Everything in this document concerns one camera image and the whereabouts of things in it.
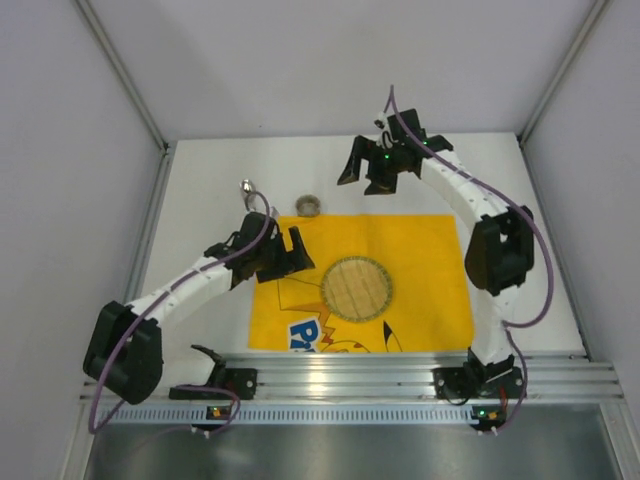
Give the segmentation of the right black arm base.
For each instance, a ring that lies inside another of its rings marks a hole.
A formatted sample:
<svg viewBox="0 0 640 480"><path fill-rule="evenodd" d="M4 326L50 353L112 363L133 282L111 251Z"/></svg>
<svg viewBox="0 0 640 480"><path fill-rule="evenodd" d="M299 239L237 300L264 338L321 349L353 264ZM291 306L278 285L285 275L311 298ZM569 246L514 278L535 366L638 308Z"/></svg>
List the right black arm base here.
<svg viewBox="0 0 640 480"><path fill-rule="evenodd" d="M463 367L442 367L433 371L433 381L436 398L456 404L470 400L515 400L524 387L518 367L492 380L481 380Z"/></svg>

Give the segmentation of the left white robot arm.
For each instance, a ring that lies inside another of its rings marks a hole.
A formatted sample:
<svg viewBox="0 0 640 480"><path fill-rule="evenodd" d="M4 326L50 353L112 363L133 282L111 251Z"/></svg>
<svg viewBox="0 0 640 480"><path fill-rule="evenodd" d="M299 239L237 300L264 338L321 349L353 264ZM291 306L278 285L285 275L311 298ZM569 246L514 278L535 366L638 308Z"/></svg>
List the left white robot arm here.
<svg viewBox="0 0 640 480"><path fill-rule="evenodd" d="M187 320L244 281L280 280L314 266L298 227L283 233L274 218L249 212L238 231L177 278L128 304L107 303L83 371L131 405L160 388L214 386L222 359L189 331Z"/></svg>

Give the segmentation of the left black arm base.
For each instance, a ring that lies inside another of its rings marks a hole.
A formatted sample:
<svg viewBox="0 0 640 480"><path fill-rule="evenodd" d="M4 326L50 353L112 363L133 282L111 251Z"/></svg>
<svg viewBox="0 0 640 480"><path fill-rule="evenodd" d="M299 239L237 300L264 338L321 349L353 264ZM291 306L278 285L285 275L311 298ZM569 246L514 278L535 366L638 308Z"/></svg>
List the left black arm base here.
<svg viewBox="0 0 640 480"><path fill-rule="evenodd" d="M224 400L229 396L221 391L234 393L240 400L252 400L256 393L258 371L253 368L215 368L211 378L201 387L172 387L169 390L171 400Z"/></svg>

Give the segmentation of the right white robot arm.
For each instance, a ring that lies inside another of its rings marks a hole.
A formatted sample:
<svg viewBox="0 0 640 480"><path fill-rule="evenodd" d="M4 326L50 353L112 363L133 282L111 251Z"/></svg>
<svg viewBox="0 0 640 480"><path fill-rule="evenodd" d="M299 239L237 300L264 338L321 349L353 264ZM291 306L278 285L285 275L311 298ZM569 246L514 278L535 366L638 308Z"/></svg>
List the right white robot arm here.
<svg viewBox="0 0 640 480"><path fill-rule="evenodd" d="M368 195L395 193L398 177L414 174L435 190L470 232L464 268L478 290L474 338L465 367L477 383L508 374L514 365L504 321L534 263L533 233L522 214L473 182L444 136L427 136L416 110L375 122L377 139L355 137L340 185L368 179Z"/></svg>

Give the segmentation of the yellow cartoon print cloth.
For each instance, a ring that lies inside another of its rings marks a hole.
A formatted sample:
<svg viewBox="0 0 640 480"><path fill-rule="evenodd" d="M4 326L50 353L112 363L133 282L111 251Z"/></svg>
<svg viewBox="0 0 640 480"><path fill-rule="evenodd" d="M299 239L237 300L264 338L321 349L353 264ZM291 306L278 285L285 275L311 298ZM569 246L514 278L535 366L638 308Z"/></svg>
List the yellow cartoon print cloth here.
<svg viewBox="0 0 640 480"><path fill-rule="evenodd" d="M248 345L314 353L464 351L472 307L451 215L283 216L314 268L256 286Z"/></svg>

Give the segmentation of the round woven bamboo plate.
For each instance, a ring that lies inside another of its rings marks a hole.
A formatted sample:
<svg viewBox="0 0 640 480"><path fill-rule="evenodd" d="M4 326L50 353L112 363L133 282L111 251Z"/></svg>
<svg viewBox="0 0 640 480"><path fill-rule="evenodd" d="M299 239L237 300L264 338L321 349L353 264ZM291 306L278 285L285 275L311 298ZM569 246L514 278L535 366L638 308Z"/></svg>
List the round woven bamboo plate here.
<svg viewBox="0 0 640 480"><path fill-rule="evenodd" d="M329 311L351 323L365 323L385 313L393 299L387 269L374 259L349 256L333 263L320 283Z"/></svg>

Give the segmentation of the speckled ceramic cup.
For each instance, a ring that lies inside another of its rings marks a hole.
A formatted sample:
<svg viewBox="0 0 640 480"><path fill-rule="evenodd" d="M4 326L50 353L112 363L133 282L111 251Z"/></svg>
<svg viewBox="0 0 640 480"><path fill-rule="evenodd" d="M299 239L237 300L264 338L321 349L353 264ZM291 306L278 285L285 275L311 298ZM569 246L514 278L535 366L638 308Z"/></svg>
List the speckled ceramic cup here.
<svg viewBox="0 0 640 480"><path fill-rule="evenodd" d="M295 201L296 214L303 218L313 218L319 216L322 211L321 201L311 194L301 195Z"/></svg>

